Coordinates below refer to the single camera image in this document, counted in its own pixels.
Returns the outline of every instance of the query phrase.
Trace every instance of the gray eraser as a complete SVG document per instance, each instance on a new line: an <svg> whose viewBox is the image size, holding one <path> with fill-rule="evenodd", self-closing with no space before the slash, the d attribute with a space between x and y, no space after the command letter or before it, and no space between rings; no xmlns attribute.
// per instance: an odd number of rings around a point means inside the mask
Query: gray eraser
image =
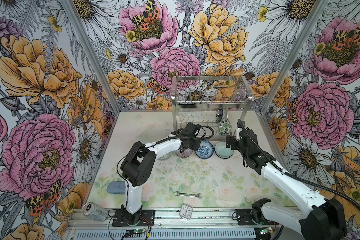
<svg viewBox="0 0 360 240"><path fill-rule="evenodd" d="M125 182L110 182L107 192L111 194L125 194Z"/></svg>

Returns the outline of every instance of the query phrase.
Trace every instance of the stainless steel dish rack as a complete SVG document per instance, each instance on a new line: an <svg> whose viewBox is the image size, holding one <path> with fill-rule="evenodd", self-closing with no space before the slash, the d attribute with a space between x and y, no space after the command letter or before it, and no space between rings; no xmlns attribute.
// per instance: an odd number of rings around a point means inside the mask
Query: stainless steel dish rack
<svg viewBox="0 0 360 240"><path fill-rule="evenodd" d="M171 98L174 130L184 128L188 122L207 125L215 131L213 139L217 139L221 138L217 110L241 109L240 119L244 120L253 97L241 76L173 76Z"/></svg>

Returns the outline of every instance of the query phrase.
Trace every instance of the silver can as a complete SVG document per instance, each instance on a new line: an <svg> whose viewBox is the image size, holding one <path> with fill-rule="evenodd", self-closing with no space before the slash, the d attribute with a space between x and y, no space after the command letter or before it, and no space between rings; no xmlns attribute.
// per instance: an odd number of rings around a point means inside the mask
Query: silver can
<svg viewBox="0 0 360 240"><path fill-rule="evenodd" d="M104 221L108 216L108 211L105 208L100 207L99 205L88 202L83 207L81 212L87 218L91 218L96 221Z"/></svg>

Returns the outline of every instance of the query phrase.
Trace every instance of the dish rack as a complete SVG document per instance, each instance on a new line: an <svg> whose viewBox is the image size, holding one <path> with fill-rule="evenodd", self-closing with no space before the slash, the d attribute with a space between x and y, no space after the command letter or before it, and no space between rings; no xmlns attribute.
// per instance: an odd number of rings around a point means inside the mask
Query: dish rack
<svg viewBox="0 0 360 240"><path fill-rule="evenodd" d="M173 76L173 129L184 128L188 122L209 126L214 130L213 140L221 139L216 121L218 109L242 109L244 120L252 101L252 91L245 78L235 76ZM205 135L211 134L205 129Z"/></svg>

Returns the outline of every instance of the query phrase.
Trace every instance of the alarm clock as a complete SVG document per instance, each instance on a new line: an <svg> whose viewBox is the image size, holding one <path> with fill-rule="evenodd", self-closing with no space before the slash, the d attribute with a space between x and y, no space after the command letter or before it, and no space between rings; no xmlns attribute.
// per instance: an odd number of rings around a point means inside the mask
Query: alarm clock
<svg viewBox="0 0 360 240"><path fill-rule="evenodd" d="M193 211L193 208L191 206L188 206L187 204L183 204L181 206L179 215L180 215L181 218L184 218L186 220L190 220L191 215L192 215L192 211Z"/></svg>

